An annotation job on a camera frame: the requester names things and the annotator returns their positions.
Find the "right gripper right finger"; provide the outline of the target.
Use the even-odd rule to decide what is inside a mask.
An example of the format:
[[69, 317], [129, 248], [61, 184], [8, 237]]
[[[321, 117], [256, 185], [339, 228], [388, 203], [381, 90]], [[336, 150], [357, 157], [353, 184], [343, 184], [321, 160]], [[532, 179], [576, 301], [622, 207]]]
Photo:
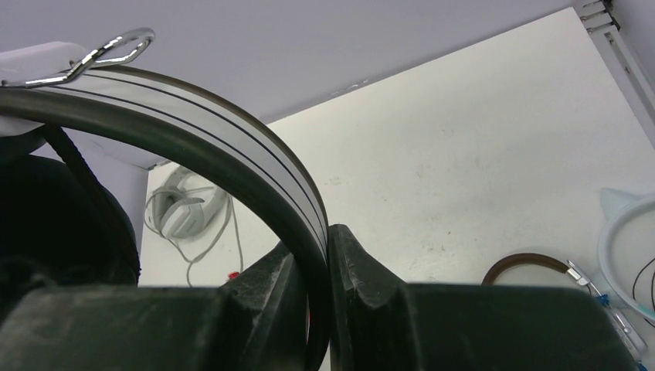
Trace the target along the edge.
[[328, 230], [333, 370], [635, 370], [598, 301], [570, 288], [408, 283]]

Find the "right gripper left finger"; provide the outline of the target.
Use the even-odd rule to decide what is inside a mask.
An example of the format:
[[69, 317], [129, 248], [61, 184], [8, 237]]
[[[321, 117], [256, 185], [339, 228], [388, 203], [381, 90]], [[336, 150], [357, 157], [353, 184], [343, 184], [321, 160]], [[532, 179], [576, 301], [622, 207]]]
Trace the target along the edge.
[[279, 245], [218, 288], [52, 288], [1, 327], [3, 370], [302, 370], [306, 290]]

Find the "brown headphones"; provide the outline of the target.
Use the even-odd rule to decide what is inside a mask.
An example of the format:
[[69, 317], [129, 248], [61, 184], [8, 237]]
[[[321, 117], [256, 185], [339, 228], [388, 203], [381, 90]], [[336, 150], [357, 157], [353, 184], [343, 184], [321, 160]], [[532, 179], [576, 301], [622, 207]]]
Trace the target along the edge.
[[493, 285], [505, 271], [528, 265], [543, 267], [564, 274], [571, 278], [578, 286], [586, 288], [592, 296], [602, 296], [601, 291], [593, 284], [592, 280], [571, 260], [562, 262], [554, 257], [537, 253], [512, 254], [498, 260], [484, 275], [481, 284]]

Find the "black and white headphones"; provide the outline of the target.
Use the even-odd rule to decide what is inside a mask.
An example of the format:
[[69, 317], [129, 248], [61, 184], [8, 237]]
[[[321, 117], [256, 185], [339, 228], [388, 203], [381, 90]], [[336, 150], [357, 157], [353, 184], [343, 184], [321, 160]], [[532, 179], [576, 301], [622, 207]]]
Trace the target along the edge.
[[41, 289], [138, 286], [132, 227], [66, 129], [182, 165], [254, 212], [293, 256], [306, 290], [302, 370], [331, 334], [324, 204], [296, 155], [243, 109], [200, 87], [129, 67], [149, 28], [96, 49], [47, 43], [1, 55], [1, 327]]

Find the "teal cat-ear headphones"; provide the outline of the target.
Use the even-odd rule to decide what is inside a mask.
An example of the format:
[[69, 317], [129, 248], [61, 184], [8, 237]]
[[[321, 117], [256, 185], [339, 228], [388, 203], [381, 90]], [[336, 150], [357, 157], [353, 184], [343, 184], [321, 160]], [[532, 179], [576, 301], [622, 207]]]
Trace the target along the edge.
[[599, 269], [611, 299], [654, 324], [654, 194], [600, 191], [606, 222], [597, 245]]

